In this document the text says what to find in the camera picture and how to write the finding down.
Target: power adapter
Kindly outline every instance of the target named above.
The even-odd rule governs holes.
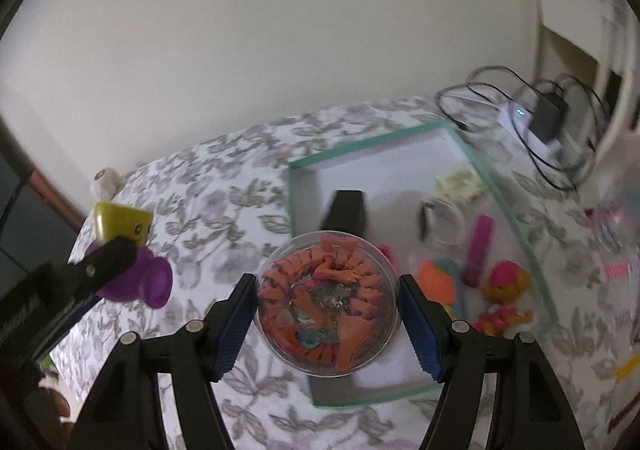
[[[555,92],[541,93],[538,95],[538,104],[533,111],[529,130],[546,145],[558,138],[568,112],[569,104],[562,96]]]

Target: floral tablecloth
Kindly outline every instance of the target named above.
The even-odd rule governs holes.
[[[574,409],[588,449],[606,438],[615,371],[615,346],[597,293],[600,271],[594,240],[574,195],[551,189],[525,151],[488,115],[458,102],[449,111],[475,123],[464,139],[495,168],[504,192],[539,258],[558,306],[561,326],[545,353]],[[115,202],[146,208],[155,218],[149,246],[174,268],[168,304],[98,303],[52,351],[64,380],[84,400],[100,367],[124,332],[142,337],[173,333],[225,299],[245,272],[289,238],[287,163],[338,144],[419,125],[439,114],[431,99],[381,100],[322,110],[229,133],[145,165],[128,175]],[[72,259],[92,241],[84,225]],[[162,375],[162,410],[170,448],[181,450],[170,377]],[[418,448],[438,392],[391,403],[320,410],[303,375],[283,366],[252,327],[236,366],[214,393],[238,449],[329,450]],[[473,449],[483,448],[492,397],[482,399]]]

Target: patterned cloth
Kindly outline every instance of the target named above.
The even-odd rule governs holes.
[[[465,104],[449,113],[473,123],[465,135],[495,168],[551,288],[561,326],[545,353],[574,409],[588,449],[603,444],[616,368],[614,341],[598,301],[600,271],[594,240],[575,195],[551,189],[526,152],[486,107]],[[98,303],[52,351],[62,376],[84,400],[118,337],[173,333],[225,299],[290,234],[287,163],[338,144],[438,118],[431,99],[382,100],[281,119],[220,136],[145,165],[127,176],[115,202],[155,214],[149,247],[174,268],[174,291],[163,309],[139,302]],[[86,221],[72,259],[94,237]],[[170,448],[184,448],[170,377],[160,377]],[[273,357],[252,327],[233,370],[213,386],[238,449],[415,449],[439,391],[350,410],[312,406],[305,376]],[[492,394],[482,398],[472,448],[486,440]]]

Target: white wall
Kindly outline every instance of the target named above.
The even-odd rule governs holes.
[[[227,131],[527,66],[527,0],[25,0],[0,116],[87,211],[88,182]]]

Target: white round object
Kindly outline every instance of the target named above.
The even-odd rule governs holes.
[[[118,193],[120,176],[113,168],[103,168],[91,181],[91,195],[97,201],[110,201]]]

